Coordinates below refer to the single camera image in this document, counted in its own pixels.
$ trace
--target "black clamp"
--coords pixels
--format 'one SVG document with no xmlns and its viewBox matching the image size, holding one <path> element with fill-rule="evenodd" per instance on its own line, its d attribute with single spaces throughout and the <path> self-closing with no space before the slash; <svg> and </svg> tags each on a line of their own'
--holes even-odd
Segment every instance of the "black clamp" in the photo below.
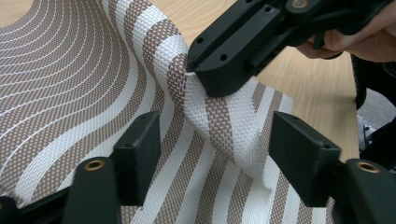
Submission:
<svg viewBox="0 0 396 224">
<path fill-rule="evenodd" d="M 143 205 L 160 156 L 160 114 L 149 112 L 136 118 L 109 158 L 82 162 L 71 187 L 23 208 L 0 197 L 0 223 L 119 224 L 121 205 Z"/>
<path fill-rule="evenodd" d="M 238 0 L 192 42 L 188 68 L 209 96 L 238 91 L 286 46 L 353 35 L 392 0 Z"/>
</svg>

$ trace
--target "curved stripe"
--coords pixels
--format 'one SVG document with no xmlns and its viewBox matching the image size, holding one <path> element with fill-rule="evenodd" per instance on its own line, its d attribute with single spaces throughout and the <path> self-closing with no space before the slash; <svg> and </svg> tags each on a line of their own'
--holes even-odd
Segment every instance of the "curved stripe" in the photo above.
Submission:
<svg viewBox="0 0 396 224">
<path fill-rule="evenodd" d="M 176 223 L 194 223 L 198 211 L 199 199 L 201 197 L 204 183 L 209 174 L 210 167 L 214 162 L 216 150 L 205 141 L 204 149 L 191 175 L 189 185 L 183 197 L 183 202 L 178 212 Z"/>
<path fill-rule="evenodd" d="M 103 80 L 103 79 L 105 78 L 105 74 L 108 72 L 108 69 L 109 69 L 110 65 L 111 65 L 111 60 L 108 62 L 106 71 L 104 72 L 104 75 L 102 76 L 101 80 Z M 63 117 L 61 117 L 61 118 L 58 118 L 58 119 L 56 119 L 56 120 L 53 120 L 52 122 L 46 124 L 44 127 L 41 127 L 41 128 L 40 128 L 38 131 L 36 131 L 35 133 L 31 134 L 28 138 L 24 139 L 23 142 L 22 142 L 19 146 L 17 146 L 17 147 L 11 152 L 11 154 L 8 156 L 6 162 L 3 164 L 2 169 L 0 170 L 0 176 L 1 176 L 2 173 L 4 172 L 4 170 L 5 170 L 6 166 L 7 166 L 7 163 L 11 160 L 11 158 L 12 158 L 13 155 L 19 150 L 19 148 L 20 148 L 21 146 L 24 145 L 25 142 L 27 142 L 29 139 L 33 138 L 36 134 L 39 134 L 42 130 L 45 130 L 45 129 L 46 129 L 47 127 L 49 127 L 51 124 L 53 124 L 53 123 L 55 123 L 55 122 L 57 122 L 57 121 L 59 121 L 59 120 L 61 120 L 61 119 L 65 119 L 65 118 L 70 117 L 70 116 L 72 116 L 72 115 L 74 115 L 74 114 L 77 114 L 78 112 L 83 111 L 83 110 L 85 110 L 86 108 L 89 108 L 89 107 L 91 107 L 92 105 L 97 104 L 97 102 L 99 102 L 102 98 L 104 98 L 104 97 L 107 95 L 107 93 L 112 89 L 111 87 L 114 85 L 116 79 L 117 79 L 117 77 L 113 79 L 113 82 L 112 82 L 112 84 L 110 85 L 110 88 L 108 88 L 107 91 L 105 92 L 105 94 L 103 94 L 99 99 L 97 99 L 96 102 L 93 102 L 93 103 L 90 104 L 90 105 L 86 105 L 85 107 L 83 107 L 83 108 L 81 108 L 81 109 L 79 109 L 79 110 L 73 112 L 72 114 L 68 114 L 68 115 L 63 116 Z M 26 120 L 28 120 L 28 119 L 30 119 L 30 118 L 32 118 L 32 117 L 35 117 L 35 116 L 37 116 L 37 115 L 39 115 L 39 114 L 41 114 L 41 113 L 44 113 L 45 111 L 51 110 L 52 108 L 59 107 L 59 106 L 62 106 L 62 105 L 67 105 L 67 104 L 70 104 L 70 103 L 72 103 L 72 102 L 75 102 L 75 101 L 77 101 L 77 100 L 79 100 L 79 99 L 84 98 L 84 97 L 85 97 L 86 95 L 88 95 L 92 90 L 94 90 L 97 86 L 100 85 L 101 80 L 100 80 L 98 83 L 96 83 L 96 85 L 95 85 L 89 92 L 85 92 L 85 93 L 84 93 L 82 96 L 80 96 L 79 98 L 77 98 L 77 99 L 75 99 L 75 100 L 73 100 L 73 101 L 70 101 L 70 102 L 61 104 L 61 105 L 56 105 L 56 106 L 47 108 L 47 109 L 45 109 L 45 110 L 40 111 L 39 113 L 36 113 L 36 114 L 32 115 L 31 117 L 29 117 L 29 118 L 27 118 L 27 119 L 24 119 L 24 120 L 20 121 L 18 124 L 14 125 L 12 128 L 8 129 L 5 133 L 3 133 L 3 134 L 0 136 L 0 139 L 3 138 L 3 137 L 4 137 L 6 134 L 8 134 L 9 132 L 11 132 L 12 129 L 14 129 L 15 127 L 17 127 L 17 126 L 20 125 L 20 124 L 23 124 Z"/>
<path fill-rule="evenodd" d="M 198 76 L 188 73 L 186 82 L 186 93 L 184 100 L 184 114 L 194 124 L 197 131 L 209 139 L 209 118 L 206 114 L 206 93 Z"/>
<path fill-rule="evenodd" d="M 102 42 L 100 58 L 102 58 L 102 55 L 103 55 L 104 44 L 105 44 L 105 43 Z M 111 65 L 111 62 L 112 62 L 112 57 L 111 57 L 111 55 L 113 54 L 113 46 L 112 46 L 112 45 L 110 45 L 110 46 L 111 46 L 110 61 L 107 62 L 108 66 L 107 66 L 106 71 L 104 72 L 104 74 L 107 73 L 108 68 L 109 68 L 109 66 Z M 91 58 L 92 52 L 93 52 L 93 48 L 91 49 L 91 52 L 90 52 L 90 55 L 89 55 L 89 58 L 88 58 L 88 59 Z M 85 66 L 85 64 L 87 64 L 88 62 L 89 62 L 89 60 L 85 61 L 84 64 L 78 69 L 78 71 L 80 71 L 80 70 Z M 55 105 L 55 106 L 46 108 L 46 109 L 44 109 L 44 110 L 42 110 L 42 111 L 40 111 L 40 112 L 38 112 L 38 113 L 35 113 L 35 114 L 31 115 L 30 117 L 28 117 L 28 118 L 26 118 L 26 119 L 24 119 L 24 120 L 20 120 L 20 122 L 19 122 L 18 124 L 12 126 L 11 128 L 7 129 L 6 132 L 2 133 L 2 134 L 0 135 L 0 139 L 2 139 L 6 134 L 10 133 L 13 129 L 15 129 L 15 128 L 18 127 L 19 125 L 23 124 L 26 120 L 31 119 L 32 117 L 35 117 L 35 116 L 37 116 L 37 115 L 39 115 L 39 114 L 42 114 L 42 113 L 44 113 L 44 112 L 46 112 L 46 111 L 50 111 L 50 110 L 53 109 L 53 108 L 60 107 L 60 106 L 62 106 L 62 105 L 68 105 L 68 104 L 71 104 L 72 102 L 75 102 L 75 101 L 77 101 L 77 100 L 79 100 L 79 99 L 82 99 L 84 96 L 88 95 L 88 94 L 89 94 L 90 92 L 92 92 L 96 87 L 98 87 L 99 84 L 101 83 L 101 81 L 102 81 L 104 78 L 105 78 L 105 76 L 102 76 L 102 78 L 100 79 L 100 81 L 97 82 L 96 85 L 95 85 L 91 90 L 85 92 L 83 95 L 79 96 L 77 99 L 74 99 L 74 100 L 69 101 L 69 102 L 67 102 L 67 103 L 63 103 L 63 104 L 59 104 L 59 105 Z"/>
<path fill-rule="evenodd" d="M 132 62 L 130 65 L 130 73 L 129 73 L 128 77 L 134 78 L 134 80 L 132 80 L 132 82 L 137 84 L 137 75 L 136 75 L 137 71 L 135 70 L 137 68 L 137 61 L 136 61 L 135 57 L 132 55 L 131 51 L 129 51 L 129 56 L 130 56 L 130 61 L 132 61 Z M 98 156 L 108 157 L 113 150 L 114 144 L 118 141 L 118 139 L 120 139 L 122 134 L 132 124 L 132 122 L 134 122 L 134 120 L 139 115 L 144 114 L 149 111 L 149 108 L 154 103 L 155 92 L 152 92 L 154 90 L 154 88 L 152 88 L 152 86 L 154 85 L 154 80 L 152 79 L 151 76 L 147 76 L 147 78 L 148 78 L 148 85 L 146 85 L 146 89 L 144 91 L 144 96 L 142 99 L 143 104 L 139 105 L 136 112 L 131 117 L 130 121 L 128 123 L 126 123 L 116 133 L 114 133 L 111 137 L 107 138 L 104 142 L 102 142 L 96 148 L 91 150 L 83 159 L 81 159 L 80 162 L 85 161 L 92 157 L 98 157 Z M 67 175 L 64 182 L 60 185 L 58 190 L 68 187 L 72 183 L 73 176 L 74 176 L 74 171 L 71 172 L 69 175 Z"/>
<path fill-rule="evenodd" d="M 64 23 L 64 10 L 62 11 L 61 24 L 58 26 L 58 29 L 56 30 L 56 32 L 54 32 L 56 35 L 53 35 L 53 36 L 47 41 L 47 43 L 45 43 L 45 44 L 40 44 L 40 46 L 39 46 L 38 48 L 29 50 L 29 51 L 24 52 L 24 53 L 21 53 L 21 54 L 17 54 L 17 55 L 16 55 L 16 54 L 13 54 L 12 56 L 0 57 L 0 60 L 4 60 L 4 59 L 14 59 L 14 58 L 21 57 L 21 56 L 31 55 L 31 54 L 33 54 L 33 53 L 35 53 L 35 52 L 37 52 L 37 51 L 43 49 L 44 47 L 46 47 L 47 45 L 49 45 L 49 44 L 52 42 L 52 40 L 55 39 L 55 37 L 58 36 L 59 31 L 61 30 L 61 28 L 64 29 L 64 27 L 62 26 L 63 23 Z M 69 20 L 68 27 L 67 27 L 67 31 L 66 31 L 67 35 L 64 35 L 64 36 L 63 36 L 63 39 L 61 40 L 61 42 L 58 43 L 58 44 L 56 45 L 56 47 L 55 47 L 53 50 L 51 50 L 49 53 L 47 53 L 46 55 L 41 56 L 41 57 L 39 57 L 39 58 L 36 58 L 36 57 L 35 57 L 35 59 L 32 60 L 32 61 L 26 61 L 26 62 L 24 62 L 24 63 L 10 63 L 10 64 L 6 64 L 6 65 L 0 65 L 0 67 L 1 67 L 1 66 L 6 67 L 6 66 L 11 66 L 11 65 L 15 66 L 15 65 L 22 65 L 22 64 L 26 64 L 26 63 L 33 63 L 33 62 L 38 62 L 38 61 L 41 60 L 41 59 L 47 58 L 49 55 L 51 55 L 53 52 L 55 52 L 55 50 L 57 50 L 57 49 L 64 43 L 64 41 L 65 41 L 66 38 L 68 37 L 68 34 L 69 34 L 69 31 L 70 31 L 71 25 L 72 25 L 72 20 Z"/>
<path fill-rule="evenodd" d="M 228 210 L 241 170 L 228 161 L 213 206 L 212 223 L 227 224 Z"/>
<path fill-rule="evenodd" d="M 21 195 L 21 197 L 26 201 L 30 201 L 37 184 L 51 165 L 81 138 L 90 134 L 93 130 L 99 129 L 105 125 L 108 120 L 114 119 L 128 104 L 134 93 L 131 91 L 131 88 L 136 83 L 136 76 L 128 76 L 126 84 L 119 97 L 104 112 L 63 133 L 55 141 L 51 142 L 47 147 L 40 151 L 25 169 L 25 172 L 18 181 L 15 192 Z"/>
<path fill-rule="evenodd" d="M 54 1 L 54 3 L 55 3 L 55 7 L 54 7 L 54 8 L 55 8 L 55 11 L 53 12 L 52 20 L 49 22 L 48 25 L 46 25 L 46 29 L 44 30 L 44 32 L 40 32 L 40 35 L 39 35 L 39 36 L 36 36 L 35 39 L 32 39 L 32 40 L 29 39 L 30 42 L 24 42 L 24 41 L 23 41 L 23 44 L 22 44 L 22 45 L 18 45 L 18 46 L 16 46 L 16 47 L 9 48 L 9 49 L 2 48 L 2 49 L 0 49 L 0 51 L 8 51 L 8 50 L 15 50 L 15 49 L 21 49 L 21 48 L 29 47 L 30 45 L 32 45 L 32 43 L 35 43 L 37 40 L 41 40 L 41 39 L 42 39 L 42 38 L 41 38 L 42 36 L 44 36 L 44 35 L 51 35 L 51 34 L 47 34 L 47 32 L 48 32 L 48 30 L 52 27 L 52 24 L 55 22 L 55 18 L 58 17 L 58 15 L 57 15 L 57 11 L 58 11 L 58 10 L 57 10 L 57 9 L 59 9 L 59 8 L 56 6 L 57 2 Z M 16 40 L 22 39 L 22 38 L 24 38 L 24 36 L 19 36 L 19 37 L 13 39 L 12 41 L 16 41 Z"/>
<path fill-rule="evenodd" d="M 15 30 L 12 30 L 12 31 L 9 31 L 9 32 L 0 33 L 0 36 L 2 36 L 2 35 L 14 35 L 13 33 L 16 33 L 17 31 L 23 29 L 25 26 L 28 26 L 28 25 L 31 23 L 31 21 L 33 21 L 33 20 L 35 19 L 35 16 L 38 15 L 38 12 L 41 11 L 41 7 L 42 7 L 42 6 L 41 6 L 41 3 L 42 3 L 42 2 L 43 2 L 43 1 L 38 1 L 38 9 L 37 9 L 37 11 L 35 12 L 35 15 L 33 15 L 33 16 L 30 18 L 30 20 L 29 20 L 28 22 L 26 22 L 24 25 L 18 27 L 18 28 L 15 29 Z"/>
<path fill-rule="evenodd" d="M 84 26 L 84 27 L 88 27 L 87 15 L 84 14 L 84 18 L 85 18 L 85 26 Z M 83 41 L 83 43 L 81 44 L 81 46 L 85 46 L 85 42 L 87 41 L 88 29 L 86 28 L 85 30 L 86 30 L 86 31 L 85 31 L 84 41 Z M 76 35 L 75 39 L 73 40 L 73 44 L 76 43 L 77 37 L 78 37 L 78 36 Z M 25 73 L 30 73 L 30 72 L 35 72 L 35 71 L 43 70 L 43 69 L 48 68 L 48 67 L 54 65 L 55 63 L 59 62 L 61 59 L 63 59 L 63 58 L 69 53 L 70 49 L 72 49 L 72 47 L 70 47 L 70 48 L 69 48 L 63 55 L 61 55 L 59 58 L 57 58 L 57 59 L 54 60 L 54 61 L 51 61 L 51 63 L 47 63 L 45 66 L 38 67 L 38 68 L 35 68 L 35 69 L 32 69 L 32 70 L 23 70 L 23 71 L 16 72 L 16 73 L 5 73 L 5 74 L 0 75 L 0 77 L 2 77 L 2 76 L 9 76 L 9 75 L 25 74 Z M 56 74 L 62 72 L 64 69 L 66 69 L 66 68 L 69 67 L 71 64 L 73 64 L 73 63 L 76 61 L 76 59 L 78 58 L 79 54 L 82 52 L 82 50 L 83 50 L 83 48 L 79 48 L 79 52 L 78 52 L 78 54 L 75 56 L 75 58 L 72 60 L 72 62 L 71 62 L 71 63 L 68 63 L 68 64 L 66 64 L 66 65 L 64 65 L 64 67 L 63 67 L 61 70 L 58 70 L 57 72 L 51 74 L 51 76 L 56 75 Z M 43 79 L 43 78 L 45 78 L 45 77 L 36 78 L 36 79 L 33 79 L 33 80 L 40 80 L 40 79 Z"/>
<path fill-rule="evenodd" d="M 309 223 L 310 221 L 309 222 L 297 221 L 299 217 L 299 206 L 300 206 L 300 196 L 298 196 L 294 188 L 289 187 L 287 200 L 285 203 L 285 210 L 283 212 L 282 223 L 284 224 Z"/>
<path fill-rule="evenodd" d="M 165 20 L 166 16 L 156 8 L 155 6 L 150 6 L 144 10 L 136 20 L 133 30 L 133 41 L 134 49 L 136 50 L 137 58 L 140 61 L 144 61 L 143 58 L 143 43 L 147 35 L 147 32 L 151 27 L 159 21 Z"/>
<path fill-rule="evenodd" d="M 257 122 L 259 127 L 264 127 L 265 120 L 268 116 L 268 111 L 270 109 L 271 101 L 274 97 L 274 92 L 275 90 L 270 87 L 265 88 L 264 94 L 262 95 L 262 101 L 259 104 L 255 117 L 255 122 Z"/>
<path fill-rule="evenodd" d="M 270 223 L 269 211 L 271 211 L 271 202 L 268 200 L 271 190 L 262 186 L 260 180 L 253 180 L 250 192 L 242 215 L 242 223 Z"/>
<path fill-rule="evenodd" d="M 95 42 L 95 39 L 96 39 L 96 32 L 93 33 L 93 42 Z M 101 54 L 100 54 L 100 58 L 102 58 L 103 48 L 104 48 L 104 42 L 102 42 L 102 47 L 101 47 L 101 50 L 102 50 L 102 51 L 101 51 Z M 60 85 L 60 84 L 62 84 L 62 83 L 64 83 L 64 82 L 66 82 L 66 80 L 71 79 L 72 77 L 74 77 L 75 75 L 77 75 L 77 74 L 85 67 L 85 65 L 90 61 L 90 58 L 91 58 L 91 56 L 92 56 L 92 52 L 93 52 L 93 48 L 92 48 L 92 50 L 91 50 L 91 52 L 90 52 L 90 54 L 89 54 L 89 57 L 87 58 L 87 61 L 86 61 L 86 62 L 85 62 L 85 63 L 84 63 L 73 75 L 71 75 L 70 77 L 64 79 L 63 81 L 58 82 L 58 83 L 54 83 L 54 84 L 51 84 L 51 85 L 48 85 L 48 86 L 45 86 L 45 87 L 42 87 L 42 88 L 34 89 L 34 90 L 20 91 L 20 92 L 17 92 L 17 93 L 13 93 L 13 94 L 10 94 L 10 95 L 6 95 L 6 96 L 4 96 L 4 97 L 1 97 L 0 100 L 6 99 L 6 98 L 8 98 L 8 97 L 10 97 L 10 96 L 15 96 L 15 95 L 18 95 L 18 94 L 30 92 L 30 91 L 39 91 L 39 90 L 49 89 L 49 88 L 51 88 L 51 87 L 55 87 L 55 86 L 58 86 L 58 85 Z M 21 104 L 21 105 L 17 105 L 17 106 L 15 106 L 15 107 L 12 107 L 11 109 L 8 109 L 7 111 L 1 113 L 1 114 L 0 114 L 0 117 L 4 116 L 4 115 L 7 114 L 7 113 L 12 112 L 13 110 L 15 110 L 15 109 L 17 109 L 17 108 L 19 108 L 19 107 L 22 107 L 22 106 L 25 106 L 25 105 L 29 105 L 29 104 L 32 104 L 32 103 L 34 103 L 34 102 L 40 101 L 40 100 L 44 100 L 44 99 L 48 99 L 48 98 L 53 98 L 53 97 L 55 97 L 55 96 L 63 95 L 63 94 L 66 94 L 66 93 L 68 93 L 68 92 L 70 92 L 70 91 L 73 91 L 73 90 L 77 89 L 79 86 L 83 85 L 83 84 L 85 83 L 86 80 L 88 80 L 89 78 L 92 77 L 92 75 L 96 72 L 96 70 L 97 70 L 99 64 L 101 63 L 101 61 L 102 61 L 102 60 L 96 61 L 96 65 L 95 65 L 95 67 L 91 70 L 91 72 L 90 72 L 81 82 L 79 82 L 76 86 L 73 86 L 71 89 L 67 89 L 66 91 L 59 91 L 59 92 L 57 92 L 56 94 L 52 94 L 52 95 L 49 95 L 49 96 L 46 96 L 46 97 L 37 98 L 37 99 L 34 99 L 33 101 L 29 101 L 29 102 L 23 103 L 23 104 Z"/>
<path fill-rule="evenodd" d="M 152 223 L 155 220 L 177 174 L 178 168 L 186 156 L 186 148 L 189 147 L 193 134 L 193 127 L 184 120 L 182 132 L 174 150 L 151 184 L 143 205 L 145 209 L 138 210 L 131 223 Z"/>
<path fill-rule="evenodd" d="M 45 13 L 46 16 L 44 16 L 44 17 L 41 19 L 40 23 L 38 23 L 36 27 L 34 27 L 33 29 L 29 29 L 29 30 L 30 30 L 29 33 L 27 33 L 27 34 L 25 34 L 25 35 L 19 35 L 18 37 L 14 38 L 14 39 L 11 39 L 11 40 L 7 40 L 7 41 L 3 41 L 3 42 L 0 41 L 0 44 L 6 44 L 6 43 L 10 43 L 10 42 L 13 42 L 13 41 L 22 39 L 22 38 L 28 36 L 29 34 L 31 34 L 32 32 L 34 32 L 34 31 L 41 25 L 41 23 L 44 23 L 43 21 L 47 18 L 47 14 L 48 14 L 48 12 L 49 12 L 49 8 L 50 8 L 50 4 L 47 4 L 47 10 L 46 10 L 46 13 Z"/>
<path fill-rule="evenodd" d="M 129 6 L 134 2 L 134 0 L 128 1 L 127 3 Z M 125 6 L 126 2 L 125 1 L 118 1 L 116 5 L 116 22 L 117 22 L 117 28 L 119 29 L 119 33 L 121 35 L 121 38 L 123 41 L 126 42 L 126 36 L 125 36 L 125 29 L 124 29 L 124 20 L 126 16 L 126 12 L 129 8 L 129 6 Z"/>
<path fill-rule="evenodd" d="M 93 32 L 93 41 L 96 40 L 96 33 L 97 33 L 97 32 Z M 104 41 L 105 36 L 104 36 L 104 33 L 103 33 L 103 32 L 100 32 L 100 33 L 102 34 L 102 40 L 103 40 L 103 41 L 102 41 L 102 47 L 101 47 L 101 50 L 102 50 L 102 52 L 101 52 L 101 57 L 102 57 L 102 54 L 103 54 L 103 46 L 104 46 L 104 44 L 105 44 L 105 41 Z M 87 36 L 88 36 L 88 31 L 85 32 L 84 41 L 87 40 Z M 78 35 L 75 36 L 75 39 L 74 39 L 74 41 L 73 41 L 73 45 L 69 48 L 69 50 L 74 49 L 74 48 L 72 48 L 72 47 L 74 46 L 74 43 L 76 42 L 77 39 L 78 39 Z M 11 93 L 11 94 L 9 94 L 9 95 L 5 95 L 5 96 L 1 97 L 0 100 L 5 99 L 5 98 L 8 98 L 8 97 L 11 97 L 11 96 L 16 96 L 16 95 L 19 95 L 19 94 L 31 92 L 31 91 L 40 91 L 40 90 L 44 90 L 44 89 L 49 89 L 49 88 L 51 88 L 51 87 L 58 86 L 58 85 L 60 85 L 60 84 L 62 84 L 62 83 L 64 83 L 64 82 L 66 82 L 66 81 L 69 80 L 69 79 L 72 79 L 73 77 L 75 77 L 76 75 L 78 75 L 79 71 L 81 71 L 81 70 L 87 65 L 87 63 L 90 61 L 90 58 L 92 57 L 92 53 L 94 52 L 94 49 L 95 49 L 95 48 L 92 46 L 92 47 L 91 47 L 91 51 L 90 51 L 90 53 L 89 53 L 89 55 L 88 55 L 88 58 L 86 58 L 84 64 L 81 65 L 81 66 L 79 67 L 79 69 L 78 69 L 74 74 L 71 74 L 71 75 L 68 76 L 66 79 L 63 79 L 63 80 L 61 80 L 61 81 L 59 81 L 59 82 L 57 82 L 57 83 L 53 83 L 53 84 L 46 85 L 46 86 L 43 86 L 43 87 L 39 87 L 39 88 L 36 88 L 36 89 L 27 90 L 27 91 L 14 92 L 14 93 Z M 46 79 L 46 78 L 49 78 L 49 77 L 55 77 L 56 75 L 61 74 L 62 71 L 65 70 L 65 69 L 67 69 L 69 66 L 73 66 L 73 65 L 74 65 L 74 62 L 77 60 L 78 56 L 81 54 L 82 51 L 84 51 L 84 48 L 81 48 L 81 49 L 79 50 L 78 55 L 76 56 L 76 58 L 75 58 L 69 65 L 67 65 L 66 67 L 63 67 L 61 70 L 58 70 L 58 71 L 56 71 L 56 72 L 50 73 L 48 76 L 38 77 L 38 78 L 34 78 L 34 79 L 25 79 L 24 81 L 8 83 L 8 84 L 5 84 L 4 86 L 10 86 L 10 85 L 21 84 L 21 83 L 29 83 L 29 82 L 33 82 L 33 81 L 38 81 L 38 80 L 40 80 L 40 79 Z"/>
<path fill-rule="evenodd" d="M 261 128 L 255 122 L 252 96 L 257 81 L 251 79 L 237 94 L 226 97 L 233 133 L 233 154 L 236 165 L 253 178 L 260 179 L 262 158 Z"/>
</svg>

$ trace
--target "striped fabric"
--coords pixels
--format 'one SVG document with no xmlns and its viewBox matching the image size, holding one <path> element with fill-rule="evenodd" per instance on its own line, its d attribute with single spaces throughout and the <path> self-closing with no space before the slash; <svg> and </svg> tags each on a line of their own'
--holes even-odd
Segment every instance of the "striped fabric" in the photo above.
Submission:
<svg viewBox="0 0 396 224">
<path fill-rule="evenodd" d="M 163 153 L 123 223 L 332 222 L 267 156 L 273 111 L 292 100 L 255 80 L 210 98 L 187 51 L 146 0 L 34 1 L 0 29 L 0 193 L 25 206 L 69 186 L 80 162 L 109 156 L 138 115 L 159 110 Z"/>
</svg>

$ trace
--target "screw hole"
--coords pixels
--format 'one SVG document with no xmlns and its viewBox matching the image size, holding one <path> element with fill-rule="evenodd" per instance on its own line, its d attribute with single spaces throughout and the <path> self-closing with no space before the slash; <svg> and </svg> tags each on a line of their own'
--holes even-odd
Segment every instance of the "screw hole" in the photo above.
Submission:
<svg viewBox="0 0 396 224">
<path fill-rule="evenodd" d="M 198 39 L 197 39 L 197 41 L 196 41 L 198 44 L 201 44 L 202 42 L 204 42 L 204 39 L 203 38 L 201 38 L 201 37 L 199 37 Z"/>
<path fill-rule="evenodd" d="M 375 165 L 372 165 L 370 163 L 360 161 L 360 162 L 358 162 L 357 165 L 361 170 L 363 170 L 365 172 L 369 172 L 369 173 L 373 173 L 373 174 L 379 173 L 378 167 L 376 167 Z"/>
<path fill-rule="evenodd" d="M 226 60 L 227 60 L 227 55 L 221 54 L 220 60 L 221 60 L 221 61 L 226 61 Z"/>
<path fill-rule="evenodd" d="M 265 7 L 264 11 L 267 12 L 267 13 L 270 13 L 270 12 L 272 12 L 272 8 L 271 7 Z"/>
<path fill-rule="evenodd" d="M 85 164 L 84 169 L 87 171 L 94 171 L 94 170 L 99 170 L 104 166 L 105 166 L 104 161 L 90 161 L 87 164 Z"/>
</svg>

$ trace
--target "light wood surface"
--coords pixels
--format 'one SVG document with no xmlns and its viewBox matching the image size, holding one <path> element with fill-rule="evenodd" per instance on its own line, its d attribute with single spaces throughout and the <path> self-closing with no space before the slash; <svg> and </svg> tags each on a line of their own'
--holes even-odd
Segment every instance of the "light wood surface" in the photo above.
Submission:
<svg viewBox="0 0 396 224">
<path fill-rule="evenodd" d="M 235 0 L 149 0 L 183 34 L 190 45 Z M 0 26 L 23 16 L 32 0 L 0 0 Z M 292 114 L 303 119 L 343 149 L 342 160 L 359 157 L 355 85 L 349 56 L 306 59 L 286 48 L 258 80 L 294 99 Z"/>
</svg>

